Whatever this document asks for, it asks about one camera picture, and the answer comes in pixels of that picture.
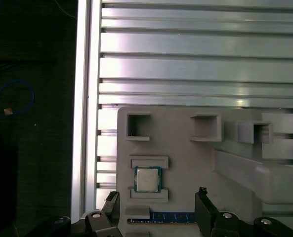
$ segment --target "blue circuit board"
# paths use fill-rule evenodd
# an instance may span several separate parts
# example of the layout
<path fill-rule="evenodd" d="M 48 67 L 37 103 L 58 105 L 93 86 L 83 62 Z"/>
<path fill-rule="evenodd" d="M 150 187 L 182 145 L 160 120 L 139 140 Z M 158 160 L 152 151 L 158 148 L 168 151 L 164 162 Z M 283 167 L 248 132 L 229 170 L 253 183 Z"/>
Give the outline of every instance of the blue circuit board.
<path fill-rule="evenodd" d="M 150 212 L 150 219 L 128 219 L 128 224 L 196 224 L 194 212 Z"/>

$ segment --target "cpu processor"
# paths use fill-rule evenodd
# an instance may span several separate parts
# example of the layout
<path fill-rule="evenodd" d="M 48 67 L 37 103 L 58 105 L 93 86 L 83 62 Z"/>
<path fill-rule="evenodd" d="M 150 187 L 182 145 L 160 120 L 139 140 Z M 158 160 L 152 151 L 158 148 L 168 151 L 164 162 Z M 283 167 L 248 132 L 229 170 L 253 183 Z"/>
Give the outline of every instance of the cpu processor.
<path fill-rule="evenodd" d="M 137 166 L 134 169 L 134 190 L 138 193 L 160 193 L 162 169 L 157 166 Z"/>

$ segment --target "square cutout slot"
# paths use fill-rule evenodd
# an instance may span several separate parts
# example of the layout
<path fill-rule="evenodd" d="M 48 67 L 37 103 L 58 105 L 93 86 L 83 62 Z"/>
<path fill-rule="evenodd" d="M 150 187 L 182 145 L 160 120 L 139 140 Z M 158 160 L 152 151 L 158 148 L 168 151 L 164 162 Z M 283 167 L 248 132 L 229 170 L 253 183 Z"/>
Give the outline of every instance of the square cutout slot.
<path fill-rule="evenodd" d="M 272 125 L 263 121 L 237 122 L 237 139 L 243 143 L 271 143 Z"/>
<path fill-rule="evenodd" d="M 254 142 L 269 143 L 269 124 L 254 124 Z"/>
<path fill-rule="evenodd" d="M 221 115 L 200 115 L 192 117 L 194 119 L 194 136 L 190 138 L 196 142 L 220 142 L 221 133 Z"/>
<path fill-rule="evenodd" d="M 150 114 L 138 113 L 127 115 L 126 139 L 130 141 L 149 141 L 147 132 L 150 126 Z"/>

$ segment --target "screw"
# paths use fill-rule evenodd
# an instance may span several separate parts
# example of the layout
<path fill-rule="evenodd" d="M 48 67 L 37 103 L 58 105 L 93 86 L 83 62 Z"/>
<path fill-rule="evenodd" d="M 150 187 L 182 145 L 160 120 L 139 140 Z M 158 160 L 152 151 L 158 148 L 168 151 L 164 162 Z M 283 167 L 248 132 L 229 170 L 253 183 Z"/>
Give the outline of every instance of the screw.
<path fill-rule="evenodd" d="M 263 223 L 264 225 L 271 225 L 271 221 L 267 219 L 262 219 L 261 223 Z"/>
<path fill-rule="evenodd" d="M 232 218 L 232 215 L 230 213 L 224 213 L 223 216 L 227 219 Z"/>
<path fill-rule="evenodd" d="M 57 221 L 54 222 L 54 224 L 62 224 L 64 222 L 64 218 L 59 218 Z"/>
<path fill-rule="evenodd" d="M 101 214 L 99 214 L 99 213 L 96 213 L 96 214 L 93 214 L 93 215 L 92 215 L 93 218 L 98 218 L 98 217 L 100 217 L 100 216 L 101 216 Z"/>

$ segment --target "dark floor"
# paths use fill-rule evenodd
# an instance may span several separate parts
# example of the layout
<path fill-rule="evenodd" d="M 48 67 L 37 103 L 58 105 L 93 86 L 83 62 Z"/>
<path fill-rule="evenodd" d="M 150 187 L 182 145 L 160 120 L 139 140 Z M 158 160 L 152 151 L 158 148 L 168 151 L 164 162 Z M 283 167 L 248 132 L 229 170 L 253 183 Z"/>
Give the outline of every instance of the dark floor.
<path fill-rule="evenodd" d="M 58 2 L 76 15 L 77 0 Z M 5 225 L 15 234 L 14 222 L 20 236 L 48 217 L 70 215 L 76 23 L 54 0 L 5 1 L 0 10 L 0 60 L 50 61 L 0 73 L 0 87 L 24 80 L 35 93 L 29 110 L 0 119 L 0 212 L 13 207 Z M 10 85 L 0 115 L 30 100 L 25 85 Z"/>

